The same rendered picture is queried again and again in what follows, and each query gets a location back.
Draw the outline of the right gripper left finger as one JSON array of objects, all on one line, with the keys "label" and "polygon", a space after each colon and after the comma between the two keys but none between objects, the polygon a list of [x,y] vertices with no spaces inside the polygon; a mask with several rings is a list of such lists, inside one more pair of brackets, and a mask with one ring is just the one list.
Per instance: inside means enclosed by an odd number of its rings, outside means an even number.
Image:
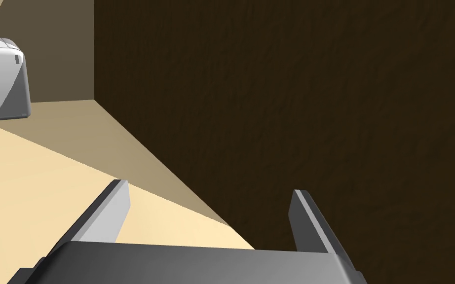
[{"label": "right gripper left finger", "polygon": [[130,209],[127,180],[114,179],[57,242],[114,243]]}]

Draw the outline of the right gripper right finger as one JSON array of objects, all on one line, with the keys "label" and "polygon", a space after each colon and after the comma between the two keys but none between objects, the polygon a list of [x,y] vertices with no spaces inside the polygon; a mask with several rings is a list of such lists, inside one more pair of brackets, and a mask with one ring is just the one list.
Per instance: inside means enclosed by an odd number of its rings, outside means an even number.
[{"label": "right gripper right finger", "polygon": [[297,251],[347,256],[307,191],[293,191],[288,218]]}]

